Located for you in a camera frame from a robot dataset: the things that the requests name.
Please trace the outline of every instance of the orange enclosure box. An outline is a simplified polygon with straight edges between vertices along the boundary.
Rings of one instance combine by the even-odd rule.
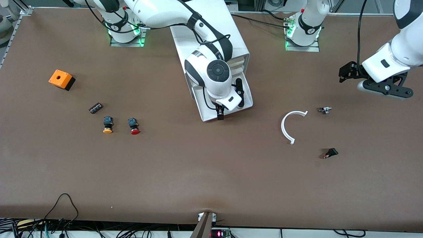
[[[54,74],[49,80],[49,83],[51,83],[52,85],[61,89],[65,89],[67,91],[71,89],[74,82],[75,78],[72,77],[72,75],[58,69],[54,72]]]

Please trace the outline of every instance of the white c-shaped part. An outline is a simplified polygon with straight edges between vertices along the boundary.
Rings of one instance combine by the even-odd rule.
[[[293,115],[293,114],[295,114],[295,115],[300,115],[300,116],[305,116],[305,115],[307,115],[307,112],[308,111],[305,111],[305,112],[302,112],[302,111],[292,111],[292,112],[290,112],[290,113],[288,113],[288,114],[286,114],[284,117],[283,117],[283,119],[282,119],[282,123],[280,124],[280,127],[282,128],[282,133],[283,133],[283,135],[288,139],[288,140],[290,140],[291,141],[291,144],[293,144],[294,143],[294,141],[295,141],[295,139],[294,138],[292,138],[290,135],[288,135],[288,133],[286,132],[286,130],[285,130],[285,119],[289,116],[289,115]]]

